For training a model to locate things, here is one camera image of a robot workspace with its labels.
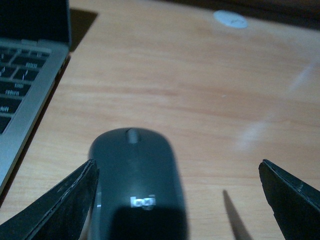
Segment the keyboard key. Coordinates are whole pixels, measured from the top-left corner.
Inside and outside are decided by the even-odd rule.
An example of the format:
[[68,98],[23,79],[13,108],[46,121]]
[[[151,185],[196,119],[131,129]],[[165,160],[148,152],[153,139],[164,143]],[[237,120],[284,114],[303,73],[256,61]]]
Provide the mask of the keyboard key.
[[0,63],[7,64],[8,62],[10,62],[10,60],[12,59],[13,56],[14,56],[13,54],[1,53],[0,54]]
[[30,85],[15,82],[0,81],[0,94],[23,97],[27,94]]
[[20,103],[19,99],[0,97],[0,113],[14,114]]
[[34,81],[38,73],[39,71],[36,70],[19,69],[13,78],[18,80]]
[[32,57],[42,58],[42,57],[49,57],[49,53],[41,52],[41,51],[32,51],[30,54]]
[[45,62],[46,60],[42,60],[42,59],[31,58],[26,56],[17,56],[13,60],[12,64],[22,65],[30,69],[37,69],[37,68],[42,68]]
[[4,132],[10,120],[10,117],[0,116],[0,134]]
[[0,77],[1,78],[10,78],[11,75],[15,72],[16,68],[10,66],[1,66],[0,67]]

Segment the computer mouse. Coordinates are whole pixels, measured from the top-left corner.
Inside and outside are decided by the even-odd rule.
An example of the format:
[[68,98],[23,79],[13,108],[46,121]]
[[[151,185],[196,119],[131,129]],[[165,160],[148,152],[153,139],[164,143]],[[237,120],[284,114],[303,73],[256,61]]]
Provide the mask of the computer mouse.
[[186,204],[173,150],[161,134],[120,128],[100,135],[89,157],[99,179],[89,240],[187,240]]

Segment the wooden desk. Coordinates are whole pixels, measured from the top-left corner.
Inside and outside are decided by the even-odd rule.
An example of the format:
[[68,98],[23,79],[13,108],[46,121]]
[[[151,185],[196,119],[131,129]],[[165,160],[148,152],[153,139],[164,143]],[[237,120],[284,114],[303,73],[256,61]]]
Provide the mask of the wooden desk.
[[320,189],[320,33],[155,0],[71,0],[97,18],[53,95],[0,208],[3,223],[121,127],[165,135],[179,165],[191,240],[232,240],[223,191],[254,240],[284,239],[258,166]]

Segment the laptop hinge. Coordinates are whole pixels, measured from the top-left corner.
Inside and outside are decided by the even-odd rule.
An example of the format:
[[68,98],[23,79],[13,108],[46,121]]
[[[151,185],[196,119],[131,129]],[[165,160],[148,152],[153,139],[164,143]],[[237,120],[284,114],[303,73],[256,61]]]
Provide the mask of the laptop hinge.
[[21,43],[24,45],[30,45],[30,46],[37,46],[37,41],[32,41],[32,40],[28,40],[28,39],[22,39]]

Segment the silver laptop body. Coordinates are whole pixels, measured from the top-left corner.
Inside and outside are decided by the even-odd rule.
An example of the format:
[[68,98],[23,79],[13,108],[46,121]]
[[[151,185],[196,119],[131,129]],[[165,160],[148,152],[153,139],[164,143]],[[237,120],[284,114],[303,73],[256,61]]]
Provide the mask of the silver laptop body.
[[66,0],[1,0],[0,193],[69,56]]

